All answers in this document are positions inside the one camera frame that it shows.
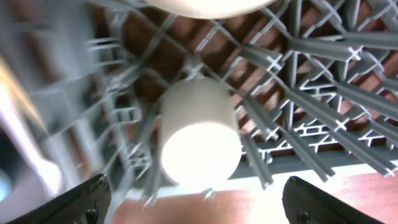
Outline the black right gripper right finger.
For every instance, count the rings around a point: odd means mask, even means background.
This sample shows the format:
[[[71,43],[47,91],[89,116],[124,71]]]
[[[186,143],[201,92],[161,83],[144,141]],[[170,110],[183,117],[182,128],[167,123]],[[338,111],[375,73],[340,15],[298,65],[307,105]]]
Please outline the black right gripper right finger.
[[[290,223],[380,222],[297,176],[291,176],[286,181],[282,203]]]

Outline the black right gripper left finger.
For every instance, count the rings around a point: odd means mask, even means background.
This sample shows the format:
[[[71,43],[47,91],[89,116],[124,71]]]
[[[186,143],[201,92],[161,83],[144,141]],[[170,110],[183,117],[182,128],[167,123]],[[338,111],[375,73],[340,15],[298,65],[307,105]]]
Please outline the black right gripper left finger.
[[[103,224],[111,203],[106,174],[97,174],[9,224]]]

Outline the light blue cup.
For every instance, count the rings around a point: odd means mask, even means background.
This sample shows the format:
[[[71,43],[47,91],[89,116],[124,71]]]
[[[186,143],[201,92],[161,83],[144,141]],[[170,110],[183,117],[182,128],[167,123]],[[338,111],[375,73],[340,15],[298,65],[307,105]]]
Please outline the light blue cup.
[[[9,176],[1,169],[0,171],[0,202],[5,200],[12,192],[12,182]]]

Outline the white cup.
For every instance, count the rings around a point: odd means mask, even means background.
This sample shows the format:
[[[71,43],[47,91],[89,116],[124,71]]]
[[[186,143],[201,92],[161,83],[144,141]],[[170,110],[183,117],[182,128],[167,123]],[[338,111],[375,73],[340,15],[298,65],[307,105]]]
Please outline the white cup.
[[[163,95],[160,164],[179,185],[212,187],[232,176],[242,154],[234,102],[211,78],[180,81]]]

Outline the beige bowl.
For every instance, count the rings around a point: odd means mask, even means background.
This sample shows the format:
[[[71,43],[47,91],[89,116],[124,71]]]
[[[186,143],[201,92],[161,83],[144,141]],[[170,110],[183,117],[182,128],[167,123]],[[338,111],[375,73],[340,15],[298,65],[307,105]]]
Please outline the beige bowl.
[[[267,6],[275,0],[145,0],[151,6],[195,19],[239,16]]]

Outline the white plastic fork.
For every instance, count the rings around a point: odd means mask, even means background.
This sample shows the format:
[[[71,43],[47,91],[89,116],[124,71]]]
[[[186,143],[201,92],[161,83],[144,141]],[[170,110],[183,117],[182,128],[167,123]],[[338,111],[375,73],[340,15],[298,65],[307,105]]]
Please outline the white plastic fork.
[[[38,175],[46,196],[55,198],[60,195],[63,191],[63,177],[59,166],[42,155],[11,101],[5,101],[1,106],[1,127],[24,162]]]

